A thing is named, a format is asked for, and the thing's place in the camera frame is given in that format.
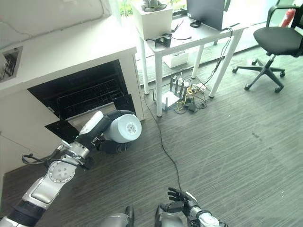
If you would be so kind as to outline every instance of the chair base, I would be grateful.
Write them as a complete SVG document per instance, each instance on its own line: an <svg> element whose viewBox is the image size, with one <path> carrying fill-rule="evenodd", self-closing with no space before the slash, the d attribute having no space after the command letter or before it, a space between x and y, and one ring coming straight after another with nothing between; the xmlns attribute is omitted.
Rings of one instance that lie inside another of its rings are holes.
<svg viewBox="0 0 303 227"><path fill-rule="evenodd" d="M269 78L271 78L277 85L278 87L275 88L275 92L279 93L283 88L284 85L279 81L279 79L274 75L273 72L280 72L280 77L285 76L285 69L280 69L280 68L274 68L270 67L270 65L273 63L275 56L270 59L265 65L263 62L261 62L259 59L254 60L251 64L253 66L237 66L235 67L232 72L236 73L238 69L244 69L244 70L253 70L253 71L258 71L260 72L257 77L250 83L247 84L244 89L248 91L250 87L264 74L268 75Z"/></svg>

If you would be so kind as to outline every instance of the black monitor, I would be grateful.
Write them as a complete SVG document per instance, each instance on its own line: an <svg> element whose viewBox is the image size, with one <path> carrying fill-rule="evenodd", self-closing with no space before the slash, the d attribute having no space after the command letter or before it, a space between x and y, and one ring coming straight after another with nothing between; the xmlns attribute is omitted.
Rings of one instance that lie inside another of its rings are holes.
<svg viewBox="0 0 303 227"><path fill-rule="evenodd" d="M223 14L230 0L187 0L187 15L218 30L224 29Z"/></svg>

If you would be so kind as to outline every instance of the table leg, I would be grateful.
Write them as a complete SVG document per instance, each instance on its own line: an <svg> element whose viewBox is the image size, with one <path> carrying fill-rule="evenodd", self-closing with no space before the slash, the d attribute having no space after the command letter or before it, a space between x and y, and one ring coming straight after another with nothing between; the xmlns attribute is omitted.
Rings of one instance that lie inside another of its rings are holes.
<svg viewBox="0 0 303 227"><path fill-rule="evenodd" d="M243 33L243 30L239 31L239 32L235 32L234 33L234 37L233 37L233 41L232 41L232 44L227 52L227 55L225 56L225 59L224 59L224 62L223 62L223 65L222 65L222 68L220 69L220 72L218 74L218 77L214 83L214 86L213 86L213 89L211 90L211 92L209 93L209 97L210 98L213 98L218 87L219 87L219 84L221 83L221 80L226 72L226 69L229 65L229 62L231 61L232 59L232 56L233 54L235 53L235 50L236 50L236 47L239 43L239 40L241 38L241 35Z"/></svg>
<svg viewBox="0 0 303 227"><path fill-rule="evenodd" d="M204 49L204 45L201 45L199 47L199 51L198 51L198 54L197 54L197 57L196 57L196 61L195 61L194 68L193 68L193 73L191 74L192 79L196 78L196 74L197 74L197 70L198 70L199 65L200 65L200 60L201 60L201 56L202 56L202 53L203 53L203 49Z"/></svg>
<svg viewBox="0 0 303 227"><path fill-rule="evenodd" d="M148 87L144 40L141 37L139 37L139 40L140 40L140 52L141 52L142 72L143 72L144 93L146 95L148 95L150 93L150 91L149 91L149 87Z"/></svg>
<svg viewBox="0 0 303 227"><path fill-rule="evenodd" d="M155 54L157 116L162 116L162 55Z"/></svg>

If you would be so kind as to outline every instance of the white box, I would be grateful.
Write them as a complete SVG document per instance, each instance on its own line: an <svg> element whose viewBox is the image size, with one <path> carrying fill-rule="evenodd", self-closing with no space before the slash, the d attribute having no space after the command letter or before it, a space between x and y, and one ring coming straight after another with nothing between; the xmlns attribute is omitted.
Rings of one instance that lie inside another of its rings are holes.
<svg viewBox="0 0 303 227"><path fill-rule="evenodd" d="M178 65L187 63L188 53L183 52L183 53L179 53L178 55L169 54L169 55L163 56L163 61L167 64L168 67L173 68Z"/></svg>
<svg viewBox="0 0 303 227"><path fill-rule="evenodd" d="M140 4L132 3L135 25L141 38L154 39L164 33L171 33L172 8L146 13Z"/></svg>

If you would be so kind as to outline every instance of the chair seat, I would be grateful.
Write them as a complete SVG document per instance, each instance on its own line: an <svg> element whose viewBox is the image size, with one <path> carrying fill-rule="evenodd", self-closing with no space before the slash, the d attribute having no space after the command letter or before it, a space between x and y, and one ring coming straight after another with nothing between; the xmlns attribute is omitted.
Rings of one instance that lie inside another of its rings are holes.
<svg viewBox="0 0 303 227"><path fill-rule="evenodd" d="M302 36L288 27L264 27L254 32L258 44L275 55L296 55Z"/></svg>

